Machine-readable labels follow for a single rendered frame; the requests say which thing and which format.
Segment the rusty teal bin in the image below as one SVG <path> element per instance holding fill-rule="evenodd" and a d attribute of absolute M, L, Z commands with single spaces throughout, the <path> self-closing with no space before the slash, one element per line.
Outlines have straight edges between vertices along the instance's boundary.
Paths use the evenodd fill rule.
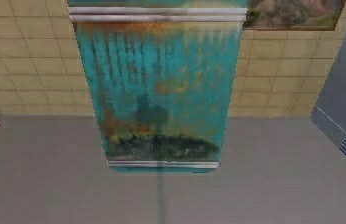
<path fill-rule="evenodd" d="M 220 165 L 247 0 L 67 0 L 108 166 Z"/>

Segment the framed landscape picture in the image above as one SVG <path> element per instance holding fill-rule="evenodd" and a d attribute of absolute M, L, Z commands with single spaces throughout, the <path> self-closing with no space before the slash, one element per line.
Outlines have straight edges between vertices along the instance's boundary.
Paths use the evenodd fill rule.
<path fill-rule="evenodd" d="M 334 30 L 346 0 L 247 0 L 249 30 Z"/>

